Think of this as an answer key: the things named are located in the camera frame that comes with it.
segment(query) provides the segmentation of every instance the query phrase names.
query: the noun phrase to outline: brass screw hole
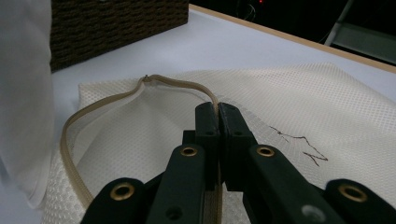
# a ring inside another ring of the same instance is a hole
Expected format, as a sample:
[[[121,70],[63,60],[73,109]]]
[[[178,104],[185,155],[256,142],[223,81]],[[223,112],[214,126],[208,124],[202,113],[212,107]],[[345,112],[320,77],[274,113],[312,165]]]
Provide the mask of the brass screw hole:
[[[275,152],[269,147],[258,147],[257,153],[264,157],[272,157],[275,155]]]
[[[198,150],[193,147],[183,147],[180,150],[181,155],[191,157],[195,156],[198,153]]]
[[[338,190],[344,197],[354,202],[364,203],[365,201],[367,201],[367,194],[355,186],[341,185],[340,187],[338,187]]]
[[[134,186],[128,182],[119,183],[110,192],[110,197],[115,201],[129,199],[134,194]]]

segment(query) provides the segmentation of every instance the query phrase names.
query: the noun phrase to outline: dark background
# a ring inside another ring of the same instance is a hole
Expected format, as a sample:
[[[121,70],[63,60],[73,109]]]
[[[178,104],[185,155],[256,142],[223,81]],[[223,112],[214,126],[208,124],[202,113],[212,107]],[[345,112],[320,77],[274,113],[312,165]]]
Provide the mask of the dark background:
[[[191,3],[324,43],[347,0],[191,0]],[[345,22],[396,36],[395,15],[395,0],[355,0]]]

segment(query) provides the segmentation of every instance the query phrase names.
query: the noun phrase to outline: woven basket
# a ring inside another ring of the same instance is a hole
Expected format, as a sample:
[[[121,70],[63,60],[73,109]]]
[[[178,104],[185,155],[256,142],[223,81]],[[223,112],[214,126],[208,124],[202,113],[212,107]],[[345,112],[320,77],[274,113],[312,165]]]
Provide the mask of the woven basket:
[[[187,23],[188,0],[52,0],[51,70]]]

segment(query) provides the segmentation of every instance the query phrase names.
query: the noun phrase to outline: white mesh fabric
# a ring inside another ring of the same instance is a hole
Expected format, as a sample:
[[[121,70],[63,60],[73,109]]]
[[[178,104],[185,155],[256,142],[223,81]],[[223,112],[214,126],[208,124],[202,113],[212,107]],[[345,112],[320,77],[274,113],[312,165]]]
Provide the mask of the white mesh fabric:
[[[349,178],[396,206],[396,104],[335,66],[195,71],[176,78],[201,83],[239,107],[258,142],[279,148],[311,183],[324,188],[328,180]],[[134,80],[81,85],[81,105],[133,85]],[[204,100],[196,91],[148,86],[132,102],[76,126],[75,162],[92,194],[115,178],[147,181],[163,171],[182,131],[194,127],[194,107]],[[43,223],[76,223],[83,214],[58,153]],[[224,191],[222,222],[248,223],[241,194]]]

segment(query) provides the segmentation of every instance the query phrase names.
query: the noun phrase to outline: textured white fabric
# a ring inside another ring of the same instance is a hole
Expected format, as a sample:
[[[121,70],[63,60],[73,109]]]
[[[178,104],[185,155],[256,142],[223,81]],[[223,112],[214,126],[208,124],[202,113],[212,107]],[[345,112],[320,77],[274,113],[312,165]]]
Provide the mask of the textured white fabric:
[[[311,183],[349,178],[393,206],[396,104],[331,64],[274,69],[194,71],[175,78],[207,86],[236,105],[259,143],[279,148]],[[129,91],[136,80],[80,86],[83,107]],[[69,128],[74,162],[93,195],[109,181],[148,181],[163,171],[182,131],[194,127],[201,93],[148,85],[79,119]],[[248,223],[241,194],[224,191],[223,223]],[[59,153],[52,164],[43,223],[76,223],[84,214]]]
[[[44,198],[53,149],[50,14],[49,0],[0,1],[0,174],[32,207]]]

